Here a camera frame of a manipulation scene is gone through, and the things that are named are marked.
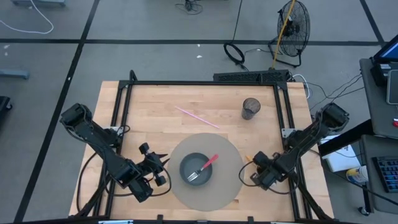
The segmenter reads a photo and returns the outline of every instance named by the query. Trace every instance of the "pink straw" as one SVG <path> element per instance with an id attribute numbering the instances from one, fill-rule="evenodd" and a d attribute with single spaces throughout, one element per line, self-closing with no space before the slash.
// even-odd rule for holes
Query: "pink straw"
<path id="1" fill-rule="evenodd" d="M 196 118 L 196 119 L 198 119 L 198 120 L 200 120 L 200 121 L 203 121 L 203 122 L 206 123 L 206 124 L 210 124 L 210 125 L 212 125 L 213 127 L 220 128 L 219 126 L 214 125 L 214 124 L 211 124 L 210 122 L 205 121 L 204 119 L 201 119 L 201 118 L 199 118 L 198 116 L 193 115 L 193 114 L 189 113 L 188 111 L 179 108 L 178 106 L 176 106 L 176 109 L 178 109 L 178 110 L 180 110 L 180 111 L 186 113 L 187 115 L 192 116 L 192 117 L 194 117 L 194 118 Z"/>

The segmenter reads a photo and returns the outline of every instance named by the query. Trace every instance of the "white cable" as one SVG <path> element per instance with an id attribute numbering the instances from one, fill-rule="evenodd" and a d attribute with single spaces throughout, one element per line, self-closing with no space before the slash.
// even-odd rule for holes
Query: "white cable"
<path id="1" fill-rule="evenodd" d="M 47 19 L 36 7 L 36 5 L 33 3 L 33 0 L 30 0 L 30 2 L 32 3 L 33 7 L 35 7 L 36 11 L 42 15 L 42 17 L 49 22 L 49 24 L 51 25 L 51 29 L 47 32 L 39 32 L 39 31 L 26 31 L 26 30 L 20 30 L 20 29 L 16 29 L 16 28 L 12 28 L 11 26 L 7 25 L 5 22 L 3 22 L 2 20 L 0 20 L 0 23 L 4 24 L 6 27 L 18 31 L 18 32 L 25 32 L 25 33 L 30 33 L 30 34 L 49 34 L 51 33 L 51 31 L 54 29 L 54 25 L 49 21 L 49 19 Z"/>
<path id="2" fill-rule="evenodd" d="M 309 99 L 309 98 L 311 97 L 311 95 L 310 95 L 310 89 L 309 89 L 309 87 L 308 87 L 308 83 L 307 83 L 306 79 L 305 79 L 304 76 L 301 75 L 301 74 L 295 74 L 295 75 L 293 76 L 293 78 L 296 77 L 296 76 L 300 76 L 300 77 L 304 80 L 305 86 L 307 87 L 307 93 L 308 93 L 308 94 L 307 94 L 307 99 Z"/>

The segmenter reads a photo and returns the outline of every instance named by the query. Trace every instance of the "red fork handle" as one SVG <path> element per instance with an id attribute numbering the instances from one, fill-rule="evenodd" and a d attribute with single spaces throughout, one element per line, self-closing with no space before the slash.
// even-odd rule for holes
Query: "red fork handle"
<path id="1" fill-rule="evenodd" d="M 203 168 L 208 167 L 212 162 L 216 161 L 216 159 L 218 158 L 218 154 L 215 154 L 209 161 L 207 161 L 207 163 L 205 163 L 205 165 L 203 165 Z"/>

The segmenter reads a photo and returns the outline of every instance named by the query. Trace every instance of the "desk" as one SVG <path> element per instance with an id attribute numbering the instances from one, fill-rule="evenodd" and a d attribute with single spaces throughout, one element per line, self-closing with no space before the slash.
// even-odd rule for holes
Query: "desk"
<path id="1" fill-rule="evenodd" d="M 306 128 L 311 124 L 311 118 L 303 85 L 288 83 L 288 87 L 295 126 Z M 111 123 L 117 90 L 118 82 L 102 83 L 93 120 L 103 127 Z M 279 95 L 284 102 L 283 94 Z M 243 101 L 249 97 L 260 101 L 261 110 L 252 120 L 246 121 L 241 118 L 241 110 Z M 123 102 L 124 100 L 121 101 L 120 111 L 123 109 Z M 283 107 L 285 104 L 281 104 L 287 126 L 287 115 Z M 218 125 L 220 129 L 187 116 L 176 110 L 175 106 L 201 116 Z M 121 154 L 137 162 L 142 160 L 138 150 L 142 143 L 148 142 L 156 153 L 170 154 L 181 140 L 195 133 L 216 133 L 228 138 L 236 146 L 244 162 L 246 155 L 253 156 L 259 150 L 269 156 L 282 150 L 274 89 L 270 86 L 133 85 L 126 124 L 131 127 L 131 131 L 124 137 Z M 92 154 L 93 150 L 87 146 L 82 165 Z M 333 211 L 320 158 L 316 154 L 307 153 L 302 157 L 302 163 L 308 191 L 325 213 L 332 217 Z M 102 160 L 96 156 L 86 168 L 82 178 L 81 206 L 97 188 L 101 166 Z M 254 171 L 254 166 L 247 167 L 244 173 L 246 182 L 250 181 L 249 176 Z M 163 192 L 167 187 L 167 184 L 155 187 L 154 193 Z M 278 183 L 275 188 L 288 191 L 288 182 Z M 115 192 L 121 194 L 127 192 L 127 189 L 117 186 Z M 297 194 L 300 216 L 305 217 L 301 195 L 299 192 Z M 76 193 L 70 209 L 71 215 L 76 213 L 75 199 Z M 101 206 L 100 214 L 103 214 L 104 208 L 105 206 Z M 134 197 L 115 197 L 111 218 L 155 220 L 158 214 L 162 214 L 164 220 L 245 221 L 248 216 L 253 216 L 255 221 L 294 221 L 289 195 L 277 195 L 271 191 L 245 186 L 229 205 L 212 212 L 191 210 L 172 192 L 162 197 L 149 198 L 142 203 L 138 203 Z"/>
<path id="2" fill-rule="evenodd" d="M 364 134 L 398 138 L 398 129 L 392 125 L 393 119 L 398 118 L 397 107 L 386 103 L 386 87 L 376 86 L 371 74 L 372 61 L 370 59 L 361 59 L 359 64 L 371 119 L 320 145 L 319 151 L 323 156 L 358 141 Z"/>
<path id="3" fill-rule="evenodd" d="M 364 135 L 359 141 L 359 145 L 361 147 L 361 153 L 364 154 L 366 168 L 368 170 L 369 189 L 397 202 L 398 194 L 387 193 L 384 191 L 384 187 L 380 181 L 379 174 L 377 173 L 376 167 L 372 161 L 372 157 L 398 156 L 398 140 Z M 374 208 L 381 212 L 398 214 L 398 210 L 395 205 L 385 201 L 384 199 L 375 197 L 373 194 L 370 195 L 370 197 L 372 201 L 370 206 L 374 205 Z"/>

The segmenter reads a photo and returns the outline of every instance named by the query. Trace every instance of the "black cable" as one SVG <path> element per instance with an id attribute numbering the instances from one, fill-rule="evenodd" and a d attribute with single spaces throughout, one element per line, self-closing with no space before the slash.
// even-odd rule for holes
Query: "black cable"
<path id="1" fill-rule="evenodd" d="M 203 6 L 199 5 L 197 0 L 185 0 L 185 4 L 177 3 L 174 6 L 190 16 L 198 15 L 203 11 Z"/>
<path id="2" fill-rule="evenodd" d="M 242 174 L 242 171 L 244 170 L 244 168 L 246 168 L 249 164 L 252 164 L 252 163 L 253 163 L 253 161 L 250 161 L 250 162 L 248 162 L 247 164 L 245 164 L 245 165 L 241 168 L 241 170 L 239 170 L 238 177 L 239 177 L 239 180 L 242 182 L 242 184 L 244 184 L 245 186 L 248 186 L 248 187 L 258 187 L 258 186 L 260 186 L 259 184 L 247 184 L 247 183 L 245 183 L 245 182 L 242 180 L 242 178 L 241 178 L 241 174 Z"/>
<path id="3" fill-rule="evenodd" d="M 263 50 L 263 49 L 257 47 L 257 48 L 255 48 L 255 49 L 250 49 L 250 50 L 245 51 L 245 52 L 243 53 L 243 56 L 246 57 L 246 54 L 249 53 L 249 52 L 252 52 L 252 51 L 260 51 L 260 52 L 271 53 L 271 51 L 269 51 L 269 50 Z"/>
<path id="4" fill-rule="evenodd" d="M 349 183 L 351 183 L 351 184 L 353 184 L 353 185 L 355 185 L 355 186 L 357 186 L 357 187 L 362 188 L 363 190 L 369 192 L 370 194 L 373 194 L 373 195 L 376 196 L 376 197 L 379 197 L 379 198 L 381 198 L 381 199 L 384 199 L 384 200 L 386 200 L 386 201 L 388 201 L 388 202 L 390 202 L 390 203 L 392 203 L 392 204 L 398 206 L 398 202 L 395 202 L 395 201 L 393 201 L 393 200 L 391 200 L 391 199 L 389 199 L 389 198 L 386 198 L 386 197 L 384 197 L 384 196 L 382 196 L 382 195 L 379 195 L 379 194 L 377 194 L 377 193 L 375 193 L 375 192 L 373 192 L 373 191 L 367 189 L 366 187 L 360 186 L 359 184 L 352 183 L 351 181 L 347 180 L 345 177 L 342 177 L 342 176 L 340 176 L 340 175 L 338 175 L 338 174 L 335 174 L 334 172 L 332 172 L 332 171 L 330 171 L 330 170 L 328 170 L 328 169 L 324 169 L 324 170 L 326 170 L 327 172 L 329 172 L 329 173 L 331 173 L 331 174 L 333 174 L 333 175 L 338 176 L 339 178 L 341 178 L 341 179 L 343 179 L 343 180 L 345 180 L 345 181 L 347 181 L 347 182 L 349 182 Z"/>
<path id="5" fill-rule="evenodd" d="M 69 128 L 68 128 L 68 126 L 67 125 L 65 125 L 67 128 L 66 128 L 66 130 L 67 130 L 67 133 L 70 135 L 70 136 L 72 136 L 73 138 L 75 138 L 75 139 L 77 139 L 77 140 L 79 140 L 79 141 L 81 141 L 81 142 L 83 142 L 83 143 L 85 143 L 85 144 L 92 144 L 92 145 L 94 145 L 94 146 L 96 146 L 96 147 L 98 147 L 99 149 L 101 148 L 101 146 L 99 146 L 99 145 L 97 145 L 97 144 L 95 144 L 95 143 L 93 143 L 93 142 L 89 142 L 89 141 L 86 141 L 86 140 L 83 140 L 83 139 L 81 139 L 81 138 L 79 138 L 78 136 L 75 136 L 74 134 L 72 134 L 71 132 L 70 132 L 70 130 L 69 130 Z M 124 130 L 122 133 L 121 133 L 121 135 L 122 134 L 125 134 L 125 133 L 127 133 L 128 131 L 130 131 L 131 130 L 131 128 L 130 128 L 130 126 L 128 126 L 128 125 L 125 125 L 125 127 L 128 127 L 128 130 Z M 81 177 L 82 177 L 82 175 L 83 175 L 83 172 L 84 172 L 84 170 L 85 170 L 85 168 L 86 168 L 86 166 L 88 165 L 88 163 L 92 160 L 92 158 L 94 158 L 94 156 L 96 155 L 96 153 L 94 153 L 87 161 L 86 161 L 86 163 L 85 163 L 85 165 L 83 166 L 83 168 L 82 168 L 82 170 L 81 170 L 81 173 L 80 173 L 80 176 L 79 176 L 79 182 L 78 182 L 78 192 L 77 192 L 77 194 L 76 194 L 76 207 L 77 207 L 77 209 L 78 209 L 78 211 L 79 211 L 79 201 L 80 201 L 80 188 L 81 188 Z M 104 156 L 104 169 L 103 169 L 103 176 L 106 176 L 106 157 L 105 157 L 105 153 L 103 153 L 103 156 Z M 114 197 L 126 197 L 126 196 L 132 196 L 132 195 L 134 195 L 133 193 L 128 193 L 128 194 L 112 194 L 109 190 L 108 190 L 108 187 L 107 186 L 105 186 L 105 191 L 106 191 L 106 193 L 108 193 L 108 194 L 110 194 L 110 195 L 112 195 L 112 196 L 114 196 Z"/>
<path id="6" fill-rule="evenodd" d="M 350 82 L 352 82 L 355 78 L 358 78 L 360 75 L 361 75 L 361 74 L 354 76 L 354 77 L 353 77 L 352 79 L 350 79 L 348 82 L 342 84 L 340 87 L 338 87 L 337 89 L 333 90 L 333 92 L 330 93 L 329 95 L 326 95 L 326 92 L 325 92 L 325 90 L 323 89 L 322 86 L 317 85 L 317 84 L 314 84 L 314 83 L 310 83 L 310 82 L 307 82 L 307 83 L 319 87 L 319 88 L 322 90 L 322 92 L 323 92 L 323 94 L 324 94 L 324 96 L 325 96 L 326 98 L 328 98 L 328 99 L 333 99 L 334 97 L 330 97 L 331 95 L 333 95 L 336 91 L 338 91 L 339 89 L 341 89 L 343 86 L 345 86 L 345 85 L 349 84 Z"/>
<path id="7" fill-rule="evenodd" d="M 243 52 L 233 44 L 234 40 L 235 40 L 235 35 L 236 35 L 236 29 L 238 28 L 238 22 L 239 22 L 239 17 L 241 15 L 241 8 L 242 8 L 242 2 L 243 0 L 241 0 L 241 3 L 239 5 L 239 11 L 238 11 L 238 17 L 236 18 L 236 23 L 235 23 L 235 30 L 234 30 L 234 35 L 233 38 L 231 40 L 231 42 L 225 43 L 224 44 L 224 51 L 225 54 L 229 57 L 229 59 L 231 59 L 231 61 L 233 61 L 235 63 L 235 65 L 239 65 L 242 69 L 245 69 L 246 71 L 249 71 L 248 68 L 246 68 L 243 63 L 244 63 L 244 54 Z M 241 59 L 237 59 L 234 58 L 227 49 L 227 46 L 231 46 L 233 49 L 235 49 L 235 51 L 239 54 L 239 56 L 241 57 Z"/>
<path id="8" fill-rule="evenodd" d="M 120 129 L 122 129 L 122 128 L 123 128 L 123 132 L 120 133 L 119 136 L 124 135 L 131 130 L 130 126 L 125 124 L 124 126 L 120 126 L 116 132 L 119 133 Z"/>
<path id="9" fill-rule="evenodd" d="M 316 103 L 315 105 L 313 105 L 311 108 L 310 108 L 310 110 L 312 110 L 312 109 L 314 109 L 314 107 L 316 107 L 316 105 L 319 105 L 320 103 L 322 103 L 323 101 L 325 101 L 327 98 L 329 98 L 332 94 L 334 94 L 337 90 L 339 90 L 340 88 L 342 88 L 343 86 L 345 86 L 346 84 L 348 84 L 349 82 L 351 82 L 353 79 L 355 79 L 355 78 L 357 78 L 357 77 L 359 77 L 360 75 L 357 75 L 357 76 L 355 76 L 355 77 L 353 77 L 350 81 L 348 81 L 347 83 L 344 83 L 344 84 L 342 84 L 339 88 L 337 88 L 337 89 L 335 89 L 332 93 L 330 93 L 328 96 L 326 96 L 323 100 L 321 100 L 320 102 L 318 102 L 318 103 Z M 362 77 L 359 77 L 359 78 L 357 78 L 353 83 L 351 83 L 350 85 L 348 85 L 343 91 L 341 91 L 336 97 L 333 97 L 332 99 L 332 101 L 331 102 L 333 102 L 335 99 L 337 99 L 337 98 L 339 98 L 340 96 L 341 96 L 341 94 L 342 93 L 344 93 L 344 91 L 348 88 L 348 87 L 350 87 L 350 86 L 352 86 L 352 85 L 354 85 L 359 79 L 361 79 Z"/>
<path id="10" fill-rule="evenodd" d="M 321 126 L 322 116 L 323 116 L 323 114 L 320 113 L 319 127 L 318 127 L 318 131 L 317 131 L 317 133 L 316 133 L 315 136 L 318 136 L 318 134 L 319 134 L 320 131 L 321 131 L 321 127 L 320 127 L 320 126 Z M 306 136 L 306 137 L 305 137 L 302 141 L 300 141 L 297 145 L 300 145 L 301 143 L 303 143 L 304 141 L 306 141 L 307 138 L 312 138 L 312 136 L 311 136 L 311 135 Z M 299 152 L 297 153 L 296 162 L 295 162 L 295 164 L 294 164 L 294 167 L 295 167 L 296 169 L 298 169 L 299 159 L 300 159 L 300 153 L 301 153 L 305 148 L 307 148 L 307 144 L 304 145 L 304 146 L 302 146 L 302 148 L 301 148 L 301 149 L 299 150 Z M 291 194 L 292 192 L 296 191 L 297 188 L 299 187 L 299 183 L 300 183 L 300 176 L 297 175 L 297 184 L 296 184 L 296 186 L 295 186 L 292 190 L 290 190 L 290 191 L 288 191 L 288 192 L 278 192 L 278 191 L 276 191 L 276 190 L 274 190 L 274 189 L 271 189 L 270 187 L 269 187 L 268 189 L 271 190 L 273 193 L 277 193 L 277 194 L 281 194 L 281 195 L 287 195 L 287 194 Z"/>
<path id="11" fill-rule="evenodd" d="M 348 94 L 351 94 L 351 93 L 354 93 L 354 92 L 356 92 L 356 91 L 362 90 L 362 89 L 364 89 L 364 88 L 365 88 L 365 87 L 358 88 L 358 89 L 353 90 L 353 91 L 349 91 L 348 93 L 344 93 L 343 95 L 340 95 L 338 98 L 340 98 L 340 97 L 342 97 L 342 96 L 345 96 L 345 95 L 348 95 Z"/>
<path id="12" fill-rule="evenodd" d="M 310 149 L 310 151 L 313 152 L 313 153 L 315 153 L 316 155 L 320 156 L 319 152 L 317 152 L 317 151 L 315 151 L 315 150 L 312 150 L 312 149 Z M 342 156 L 344 156 L 344 157 L 347 157 L 347 158 L 355 158 L 355 157 L 358 157 L 358 156 L 360 156 L 360 155 L 363 154 L 363 153 L 359 153 L 359 154 L 356 154 L 355 156 L 346 156 L 346 155 L 344 155 L 344 154 L 342 154 L 342 153 L 340 153 L 340 152 L 335 152 L 335 153 L 340 154 L 340 155 L 342 155 Z"/>
<path id="13" fill-rule="evenodd" d="M 337 98 L 339 98 L 340 95 L 343 94 L 343 93 L 346 91 L 346 89 L 347 89 L 348 87 L 354 85 L 354 84 L 355 84 L 359 79 L 361 79 L 361 78 L 362 78 L 362 77 L 357 78 L 357 80 L 355 80 L 355 82 L 349 84 L 346 88 L 344 88 L 344 90 L 341 91 L 341 93 L 340 93 L 339 95 L 337 95 L 337 96 L 331 101 L 331 103 L 334 102 Z"/>
<path id="14" fill-rule="evenodd" d="M 298 152 L 298 154 L 297 154 L 296 163 L 294 165 L 296 167 L 296 169 L 298 169 L 298 166 L 299 166 L 299 159 L 300 159 L 300 152 Z M 297 188 L 299 187 L 299 183 L 300 183 L 300 176 L 297 175 L 297 184 L 294 186 L 294 188 L 292 190 L 290 190 L 288 192 L 279 192 L 279 191 L 276 191 L 276 190 L 274 190 L 274 189 L 272 189 L 270 187 L 268 188 L 268 190 L 272 191 L 275 194 L 288 195 L 288 194 L 291 194 L 291 193 L 293 193 L 293 192 L 295 192 L 297 190 Z"/>
<path id="15" fill-rule="evenodd" d="M 85 162 L 85 165 L 83 166 L 83 168 L 81 168 L 80 171 L 80 175 L 79 175 L 79 181 L 77 183 L 77 193 L 76 193 L 76 208 L 77 211 L 80 212 L 80 187 L 81 187 L 81 177 L 83 177 L 83 173 L 88 165 L 88 163 L 90 163 L 90 161 L 95 157 L 95 155 L 97 155 L 96 152 L 94 152 L 94 154 L 92 156 L 90 156 L 90 158 L 88 158 L 88 160 Z"/>

